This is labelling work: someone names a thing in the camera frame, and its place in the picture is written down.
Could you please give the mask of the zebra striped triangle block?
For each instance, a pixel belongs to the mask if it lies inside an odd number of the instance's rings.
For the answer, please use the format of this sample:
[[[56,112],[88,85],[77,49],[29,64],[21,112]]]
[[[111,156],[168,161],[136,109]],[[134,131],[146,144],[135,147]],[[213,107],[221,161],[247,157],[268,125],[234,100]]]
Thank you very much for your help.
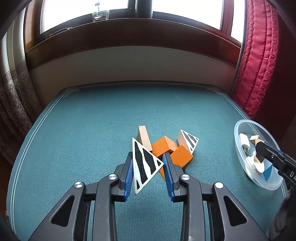
[[[190,133],[180,130],[177,142],[179,145],[183,145],[191,154],[193,154],[194,150],[196,149],[196,146],[198,144],[199,138],[195,137],[194,135],[191,135]]]

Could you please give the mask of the cream round plastic cup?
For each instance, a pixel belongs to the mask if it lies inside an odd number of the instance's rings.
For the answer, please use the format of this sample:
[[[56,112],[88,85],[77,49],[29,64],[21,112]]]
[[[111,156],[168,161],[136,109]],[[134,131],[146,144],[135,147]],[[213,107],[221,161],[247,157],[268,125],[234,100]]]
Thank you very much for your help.
[[[251,168],[258,174],[262,174],[265,170],[264,162],[260,162],[256,156],[256,151],[253,151],[251,156],[246,157]]]

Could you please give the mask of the white USB wall charger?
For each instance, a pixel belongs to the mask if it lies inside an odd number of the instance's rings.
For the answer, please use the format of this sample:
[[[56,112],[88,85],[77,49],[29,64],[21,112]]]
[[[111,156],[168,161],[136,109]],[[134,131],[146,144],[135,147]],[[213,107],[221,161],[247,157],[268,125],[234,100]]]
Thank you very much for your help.
[[[240,133],[239,138],[240,138],[240,142],[241,142],[241,147],[243,148],[245,153],[248,153],[249,150],[251,149],[248,136],[245,135],[244,133]]]

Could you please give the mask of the small clear glass holder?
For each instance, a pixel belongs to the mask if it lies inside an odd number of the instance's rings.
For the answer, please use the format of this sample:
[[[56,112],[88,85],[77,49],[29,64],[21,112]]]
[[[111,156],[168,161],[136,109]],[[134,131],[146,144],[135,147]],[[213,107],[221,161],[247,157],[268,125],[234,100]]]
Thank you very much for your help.
[[[94,22],[108,20],[109,19],[109,9],[106,4],[102,2],[95,3],[96,10],[92,13],[92,20]]]

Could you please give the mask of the clear plastic bowl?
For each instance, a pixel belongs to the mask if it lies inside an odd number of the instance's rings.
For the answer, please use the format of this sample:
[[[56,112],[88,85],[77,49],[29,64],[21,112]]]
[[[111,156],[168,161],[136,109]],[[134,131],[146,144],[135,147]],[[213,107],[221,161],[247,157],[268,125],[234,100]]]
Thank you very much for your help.
[[[276,190],[283,185],[283,178],[271,162],[256,157],[255,144],[263,141],[279,149],[273,136],[262,125],[252,120],[239,120],[234,126],[235,149],[247,176],[257,186]]]

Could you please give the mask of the natural wood plank block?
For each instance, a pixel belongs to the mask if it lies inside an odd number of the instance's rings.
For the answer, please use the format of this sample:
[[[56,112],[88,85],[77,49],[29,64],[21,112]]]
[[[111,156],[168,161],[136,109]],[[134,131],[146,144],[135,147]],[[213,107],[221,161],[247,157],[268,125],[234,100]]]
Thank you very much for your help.
[[[138,126],[137,140],[150,152],[152,152],[151,142],[145,126]]]

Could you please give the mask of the blue wedge block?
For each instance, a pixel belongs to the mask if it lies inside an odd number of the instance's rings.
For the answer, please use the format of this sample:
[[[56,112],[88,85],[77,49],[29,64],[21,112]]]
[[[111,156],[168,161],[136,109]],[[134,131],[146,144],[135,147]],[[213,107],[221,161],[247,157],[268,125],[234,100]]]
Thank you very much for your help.
[[[273,170],[273,165],[270,165],[266,170],[264,170],[263,176],[264,176],[265,181],[269,180],[272,170]]]

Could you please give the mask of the dark wooden window frame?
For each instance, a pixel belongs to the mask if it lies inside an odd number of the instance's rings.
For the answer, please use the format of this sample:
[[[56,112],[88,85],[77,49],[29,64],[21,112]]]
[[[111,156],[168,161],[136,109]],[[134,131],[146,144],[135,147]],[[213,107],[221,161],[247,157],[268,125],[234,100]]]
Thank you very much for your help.
[[[29,69],[74,53],[122,46],[172,48],[205,55],[236,66],[242,45],[231,37],[234,2],[223,1],[218,28],[183,16],[156,11],[138,16],[138,1],[112,9],[107,20],[87,14],[43,31],[44,1],[25,10],[25,56]]]

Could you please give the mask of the red quilted curtain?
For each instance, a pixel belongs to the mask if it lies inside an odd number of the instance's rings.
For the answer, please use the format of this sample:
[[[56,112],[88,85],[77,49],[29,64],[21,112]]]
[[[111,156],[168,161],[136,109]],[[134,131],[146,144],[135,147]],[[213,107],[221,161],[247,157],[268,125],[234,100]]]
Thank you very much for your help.
[[[246,2],[246,30],[241,62],[232,99],[249,116],[260,121],[275,109],[295,116],[295,36],[268,1]]]

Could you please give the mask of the black bottle on windowsill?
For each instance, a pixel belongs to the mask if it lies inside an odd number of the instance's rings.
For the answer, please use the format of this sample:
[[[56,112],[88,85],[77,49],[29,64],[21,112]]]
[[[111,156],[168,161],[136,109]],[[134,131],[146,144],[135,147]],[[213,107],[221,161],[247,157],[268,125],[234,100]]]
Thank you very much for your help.
[[[135,15],[137,18],[152,18],[152,0],[136,0]]]

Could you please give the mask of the patterned grey curtain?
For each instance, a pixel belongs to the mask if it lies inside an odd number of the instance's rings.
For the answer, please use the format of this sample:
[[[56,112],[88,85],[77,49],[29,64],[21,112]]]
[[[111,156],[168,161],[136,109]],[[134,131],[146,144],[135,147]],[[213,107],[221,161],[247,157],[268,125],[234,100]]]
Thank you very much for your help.
[[[25,58],[25,13],[19,13],[1,39],[1,158],[10,164],[42,112]]]

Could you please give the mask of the green table mat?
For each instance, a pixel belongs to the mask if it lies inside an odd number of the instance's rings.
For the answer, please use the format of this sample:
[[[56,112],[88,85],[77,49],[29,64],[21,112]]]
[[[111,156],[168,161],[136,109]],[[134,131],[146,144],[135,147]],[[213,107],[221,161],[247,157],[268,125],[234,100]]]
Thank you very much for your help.
[[[129,83],[62,90],[15,160],[6,199],[12,229],[28,240],[75,182],[97,182],[124,163],[144,125],[151,142],[164,136],[176,140],[180,130],[198,137],[186,173],[203,183],[223,183],[267,230],[286,188],[261,188],[241,167],[234,126],[246,117],[215,87]]]

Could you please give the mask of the orange striped wood block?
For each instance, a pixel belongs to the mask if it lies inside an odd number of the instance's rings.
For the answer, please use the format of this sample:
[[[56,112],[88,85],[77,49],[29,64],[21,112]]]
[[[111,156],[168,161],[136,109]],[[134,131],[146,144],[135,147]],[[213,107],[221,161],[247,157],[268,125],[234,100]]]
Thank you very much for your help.
[[[193,155],[184,145],[180,145],[170,154],[170,158],[173,164],[180,166],[185,171],[189,162],[193,159]]]

